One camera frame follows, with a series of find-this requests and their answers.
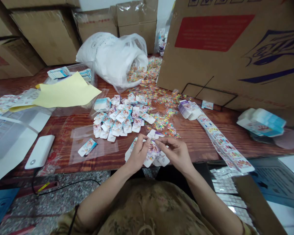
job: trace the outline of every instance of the blue printed logo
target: blue printed logo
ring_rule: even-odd
[[[284,55],[294,55],[294,30],[268,30],[261,41],[243,57],[249,58],[250,61],[247,66],[250,66],[268,64]],[[294,73],[294,68],[259,77],[240,79],[239,81],[261,83],[290,73]]]

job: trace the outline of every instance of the white plastic bag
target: white plastic bag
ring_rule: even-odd
[[[120,94],[141,83],[128,83],[126,75],[131,66],[146,71],[148,65],[145,40],[138,34],[115,37],[111,33],[95,33],[78,50],[76,61],[93,61],[93,69]]]

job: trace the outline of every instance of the person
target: person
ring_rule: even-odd
[[[197,203],[170,182],[128,180],[141,169],[150,143],[147,136],[139,134],[128,161],[79,206],[60,216],[51,235],[256,234],[197,172],[182,141],[162,137],[155,143],[186,178]]]

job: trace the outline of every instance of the black cable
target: black cable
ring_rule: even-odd
[[[71,222],[71,225],[70,225],[70,228],[69,228],[69,232],[68,232],[68,235],[71,235],[71,232],[72,232],[72,228],[73,228],[73,225],[74,225],[74,221],[75,221],[75,217],[76,217],[76,214],[77,214],[77,209],[78,209],[79,205],[77,205],[75,207],[75,212],[74,212],[74,216],[73,216],[73,219],[72,219],[72,222]]]
[[[46,192],[46,193],[38,194],[38,193],[35,192],[35,189],[34,189],[34,180],[35,180],[35,177],[36,177],[36,175],[37,175],[37,173],[38,173],[38,171],[39,171],[40,169],[41,169],[41,167],[40,167],[40,168],[36,168],[36,169],[34,170],[34,176],[33,176],[33,179],[32,179],[32,191],[33,191],[33,193],[34,193],[35,195],[37,195],[37,196],[41,196],[41,195],[45,195],[45,194],[49,194],[49,193],[53,193],[53,192],[58,191],[58,190],[60,190],[60,189],[64,189],[64,188],[66,188],[66,187],[68,187],[68,186],[71,186],[71,185],[76,184],[76,183],[84,182],[84,181],[93,181],[93,182],[96,182],[97,184],[100,185],[100,183],[99,183],[98,181],[96,181],[96,180],[92,180],[92,179],[88,179],[88,180],[80,180],[80,181],[77,181],[77,182],[74,182],[74,183],[71,183],[71,184],[65,185],[65,186],[63,186],[63,187],[61,187],[61,188],[58,188],[58,189],[52,190],[52,191],[50,191],[50,192]]]

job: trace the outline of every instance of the large cardboard box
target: large cardboard box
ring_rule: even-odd
[[[9,16],[8,10],[0,2],[0,37],[11,36],[20,36],[20,31]]]
[[[0,40],[0,79],[34,76],[44,67],[22,39]]]
[[[46,6],[81,7],[79,0],[1,0],[7,9]]]
[[[115,22],[111,8],[75,12],[73,16],[83,42],[98,32],[107,32],[119,37],[118,23]]]
[[[137,33],[146,41],[147,53],[155,47],[158,0],[143,0],[116,5],[120,37]]]
[[[11,15],[47,65],[76,63],[80,44],[66,13],[46,10],[14,12]]]
[[[157,85],[294,125],[294,0],[177,0]]]

